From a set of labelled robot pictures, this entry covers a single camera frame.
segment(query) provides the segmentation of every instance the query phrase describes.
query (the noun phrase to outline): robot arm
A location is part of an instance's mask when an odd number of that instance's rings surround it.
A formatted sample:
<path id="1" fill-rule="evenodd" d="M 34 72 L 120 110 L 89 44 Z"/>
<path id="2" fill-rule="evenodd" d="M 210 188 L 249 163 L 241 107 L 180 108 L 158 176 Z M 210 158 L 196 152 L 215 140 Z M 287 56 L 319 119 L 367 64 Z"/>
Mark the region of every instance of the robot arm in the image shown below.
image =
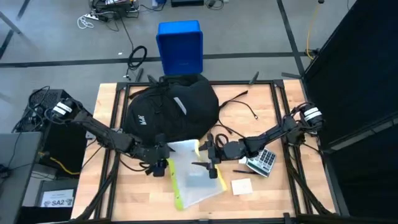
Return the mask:
<path id="1" fill-rule="evenodd" d="M 294 116 L 300 113 L 300 120 Z M 294 108 L 290 114 L 282 118 L 281 125 L 274 126 L 259 136 L 241 138 L 238 141 L 227 142 L 220 146 L 214 140 L 212 134 L 208 134 L 208 140 L 199 148 L 199 151 L 207 150 L 209 163 L 195 162 L 194 164 L 205 166 L 209 170 L 210 178 L 217 178 L 215 164 L 221 161 L 252 158 L 259 154 L 259 151 L 272 141 L 286 136 L 290 145 L 301 145 L 305 141 L 305 133 L 314 133 L 323 125 L 322 113 L 311 103 L 303 103 Z"/>
<path id="2" fill-rule="evenodd" d="M 156 136 L 154 147 L 142 145 L 139 137 L 117 133 L 103 123 L 93 118 L 83 105 L 73 98 L 63 99 L 57 105 L 45 111 L 46 118 L 56 124 L 79 125 L 97 137 L 97 141 L 104 147 L 114 149 L 131 158 L 140 159 L 150 165 L 168 158 L 170 148 L 165 143 L 163 134 Z"/>

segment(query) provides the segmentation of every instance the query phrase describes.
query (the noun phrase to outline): black metal frame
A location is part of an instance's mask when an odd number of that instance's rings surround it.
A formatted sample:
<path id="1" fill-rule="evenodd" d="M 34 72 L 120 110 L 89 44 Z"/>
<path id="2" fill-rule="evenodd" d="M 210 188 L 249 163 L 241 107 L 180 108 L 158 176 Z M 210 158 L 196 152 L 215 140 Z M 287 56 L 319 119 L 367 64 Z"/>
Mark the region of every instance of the black metal frame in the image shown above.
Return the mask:
<path id="1" fill-rule="evenodd" d="M 111 118 L 111 127 L 112 128 L 114 127 L 115 122 L 116 122 L 116 115 L 117 115 L 117 111 L 118 111 L 118 103 L 120 100 L 121 90 L 124 90 L 124 101 L 123 101 L 123 106 L 122 106 L 120 127 L 123 125 L 124 119 L 126 117 L 127 106 L 128 106 L 127 104 L 129 101 L 128 96 L 129 96 L 130 88 L 134 87 L 134 86 L 148 86 L 149 84 L 150 83 L 125 83 L 125 82 L 123 82 L 123 83 L 118 83 L 116 85 L 116 95 L 115 95 L 115 99 L 114 99 L 112 118 Z M 249 80 L 245 80 L 245 81 L 240 81 L 240 80 L 211 81 L 210 84 L 211 85 L 248 85 Z M 277 118 L 277 122 L 280 123 L 282 120 L 282 115 L 280 113 L 278 97 L 276 94 L 276 87 L 279 87 L 279 89 L 280 89 L 285 113 L 290 112 L 289 105 L 287 103 L 287 97 L 286 97 L 286 92 L 284 89 L 283 80 L 258 80 L 255 82 L 255 85 L 269 85 L 270 86 L 272 101 L 273 101 L 273 104 L 275 107 L 275 115 Z M 284 151 L 285 162 L 287 162 L 287 161 L 291 162 L 289 146 L 284 138 L 282 139 L 282 142 L 283 142 L 282 148 Z M 301 163 L 301 159 L 300 159 L 299 155 L 300 155 L 299 152 L 294 150 L 294 156 L 296 158 L 297 167 L 301 167 L 301 169 L 298 170 L 298 174 L 305 181 L 305 175 L 304 175 L 304 171 L 302 169 L 302 163 Z M 107 169 L 108 165 L 109 165 L 109 155 L 108 155 L 108 157 L 104 158 L 104 165 L 103 165 L 103 170 L 102 170 L 101 176 L 106 176 L 106 173 L 108 171 L 108 169 Z M 288 174 L 288 178 L 289 178 L 289 189 L 290 189 L 290 193 L 292 196 L 294 212 L 295 212 L 295 215 L 297 216 L 297 215 L 301 214 L 299 198 L 297 196 L 297 189 L 296 189 L 294 178 L 289 173 L 287 173 L 287 174 Z M 112 185 L 111 185 L 111 190 L 109 193 L 108 207 L 107 207 L 107 211 L 106 211 L 106 218 L 108 218 L 108 219 L 111 219 L 112 213 L 113 213 L 114 196 L 116 193 L 116 182 L 117 182 L 117 178 L 115 178 L 113 180 Z M 307 212 L 312 214 L 312 208 L 311 208 L 309 199 L 307 198 L 307 196 L 305 194 L 303 194 L 303 197 L 304 197 L 304 203 L 305 203 Z M 102 203 L 99 203 L 96 208 L 95 218 L 101 216 L 101 207 L 102 207 Z M 208 222 L 212 222 L 212 223 L 241 223 L 241 222 L 245 222 L 245 223 L 288 223 L 289 221 L 290 221 L 289 214 L 284 213 L 283 218 L 252 218 L 252 219 L 230 219 L 230 220 L 173 220 L 173 221 L 162 220 L 162 221 L 146 221 L 146 222 L 139 221 L 139 223 L 170 223 L 170 222 L 173 222 L 173 223 L 202 223 L 202 222 L 203 223 L 208 223 Z M 131 222 L 127 221 L 127 222 L 113 222 L 113 223 L 136 223 L 136 222 L 135 221 L 131 221 Z"/>

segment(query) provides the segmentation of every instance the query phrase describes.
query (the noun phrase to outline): wooden table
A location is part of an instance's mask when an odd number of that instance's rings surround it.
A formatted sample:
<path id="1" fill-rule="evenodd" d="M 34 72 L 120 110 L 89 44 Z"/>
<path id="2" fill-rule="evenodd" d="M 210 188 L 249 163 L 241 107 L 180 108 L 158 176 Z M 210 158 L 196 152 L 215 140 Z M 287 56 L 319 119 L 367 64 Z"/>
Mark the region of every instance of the wooden table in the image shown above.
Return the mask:
<path id="1" fill-rule="evenodd" d="M 299 81 L 285 80 L 284 83 L 290 109 L 304 102 Z M 213 88 L 218 95 L 220 103 L 247 89 L 249 90 L 249 93 L 240 97 L 239 101 L 249 104 L 259 119 L 255 120 L 246 106 L 230 103 L 220 112 L 220 119 L 230 128 L 245 136 L 257 136 L 277 124 L 269 85 L 217 85 L 213 86 Z M 132 87 L 131 93 L 140 89 L 142 87 Z M 107 125 L 109 125 L 111 119 L 115 92 L 115 83 L 101 84 L 99 87 L 94 118 Z M 123 96 L 124 93 L 122 92 L 116 120 L 117 126 L 120 123 Z M 278 99 L 281 111 L 283 111 L 279 91 Z M 215 128 L 212 132 L 214 134 L 223 132 L 228 135 L 225 130 L 220 128 Z M 239 136 L 232 135 L 229 138 L 230 140 L 237 140 Z M 314 138 L 309 136 L 306 138 L 308 145 L 317 147 Z M 93 144 L 86 150 L 85 161 L 91 157 L 97 148 L 98 146 Z M 284 212 L 289 212 L 291 216 L 294 216 L 281 141 L 274 141 L 268 144 L 267 148 L 276 153 L 277 156 L 268 178 L 259 175 L 235 173 L 232 171 L 233 169 L 248 170 L 248 168 L 244 164 L 238 164 L 237 161 L 223 162 L 219 167 L 228 187 L 227 191 L 208 198 L 184 211 L 178 211 L 174 207 L 174 192 L 168 170 L 166 170 L 167 175 L 165 177 L 155 178 L 151 175 L 146 176 L 143 172 L 132 172 L 120 165 L 112 220 L 275 218 L 282 217 Z M 302 146 L 301 152 L 309 188 L 325 208 L 334 212 L 335 209 L 320 156 L 307 146 Z M 97 153 L 82 171 L 72 218 L 79 216 L 84 211 L 97 192 L 103 157 L 104 150 Z M 122 156 L 121 159 L 132 167 L 139 167 L 138 160 L 130 159 L 126 156 Z M 231 190 L 231 180 L 243 178 L 251 179 L 254 192 L 248 195 L 234 196 Z M 301 211 L 305 212 L 301 189 L 297 184 L 296 186 Z M 102 216 L 104 216 L 106 211 L 108 196 L 108 193 L 104 196 Z"/>

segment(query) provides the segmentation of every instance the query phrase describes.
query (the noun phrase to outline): white cable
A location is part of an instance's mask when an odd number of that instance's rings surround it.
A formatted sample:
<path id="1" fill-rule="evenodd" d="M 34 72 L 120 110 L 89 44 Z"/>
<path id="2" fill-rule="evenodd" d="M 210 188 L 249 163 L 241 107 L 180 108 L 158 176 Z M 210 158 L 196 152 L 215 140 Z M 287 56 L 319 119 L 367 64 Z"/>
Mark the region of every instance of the white cable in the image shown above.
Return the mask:
<path id="1" fill-rule="evenodd" d="M 94 28 L 94 25 L 92 23 L 86 21 L 86 17 L 85 16 L 80 16 L 77 19 L 77 26 L 79 28 L 81 28 L 81 29 L 86 29 L 87 27 L 88 28 Z"/>

